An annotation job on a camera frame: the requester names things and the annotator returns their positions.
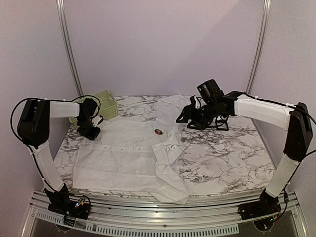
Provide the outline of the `white button shirt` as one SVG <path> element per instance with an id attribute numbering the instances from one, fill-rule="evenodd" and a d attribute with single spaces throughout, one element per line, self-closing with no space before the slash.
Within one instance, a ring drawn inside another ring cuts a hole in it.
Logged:
<path id="1" fill-rule="evenodd" d="M 155 120 L 106 122 L 95 140 L 84 139 L 80 145 L 73 187 L 93 192 L 147 192 L 163 203 L 184 204 L 189 193 L 177 160 L 185 145 L 183 127 L 176 119 L 188 104 L 182 95 L 168 96 L 157 101 Z"/>

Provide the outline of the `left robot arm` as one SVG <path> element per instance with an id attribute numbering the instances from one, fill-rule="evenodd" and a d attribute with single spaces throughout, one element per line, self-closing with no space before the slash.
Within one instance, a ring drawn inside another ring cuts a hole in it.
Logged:
<path id="1" fill-rule="evenodd" d="M 19 101 L 14 109 L 24 105 L 17 127 L 12 128 L 13 135 L 30 151 L 35 166 L 43 181 L 47 196 L 59 195 L 54 206 L 62 214 L 70 214 L 73 203 L 63 195 L 70 195 L 66 184 L 53 163 L 49 148 L 50 121 L 52 119 L 76 118 L 79 135 L 94 140 L 100 133 L 98 115 L 101 102 L 89 95 L 83 102 L 29 97 Z"/>

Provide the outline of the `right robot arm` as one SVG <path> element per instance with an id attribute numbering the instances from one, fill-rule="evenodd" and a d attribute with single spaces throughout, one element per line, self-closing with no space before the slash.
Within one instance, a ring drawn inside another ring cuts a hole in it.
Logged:
<path id="1" fill-rule="evenodd" d="M 303 159 L 310 155 L 309 145 L 313 138 L 312 124 L 306 104 L 283 104 L 232 91 L 225 94 L 214 79 L 197 87 L 200 97 L 190 97 L 177 123 L 188 128 L 204 130 L 215 122 L 215 128 L 227 125 L 229 116 L 240 116 L 275 125 L 287 131 L 283 155 L 268 186 L 255 205 L 259 215 L 266 215 L 274 208 L 274 200 L 285 189 Z"/>

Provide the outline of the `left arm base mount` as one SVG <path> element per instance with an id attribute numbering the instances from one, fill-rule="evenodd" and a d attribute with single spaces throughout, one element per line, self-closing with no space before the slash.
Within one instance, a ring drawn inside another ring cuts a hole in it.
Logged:
<path id="1" fill-rule="evenodd" d="M 87 220 L 90 215 L 91 201 L 86 197 L 80 197 L 78 201 L 52 200 L 48 206 L 48 210 L 62 214 L 65 217 L 74 217 Z"/>

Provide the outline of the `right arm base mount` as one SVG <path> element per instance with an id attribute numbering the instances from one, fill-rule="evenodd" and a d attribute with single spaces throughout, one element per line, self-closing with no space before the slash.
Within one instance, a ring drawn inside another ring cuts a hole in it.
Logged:
<path id="1" fill-rule="evenodd" d="M 253 219 L 273 213 L 279 213 L 281 206 L 277 197 L 259 197 L 258 201 L 244 203 L 238 206 L 238 214 L 242 220 Z"/>

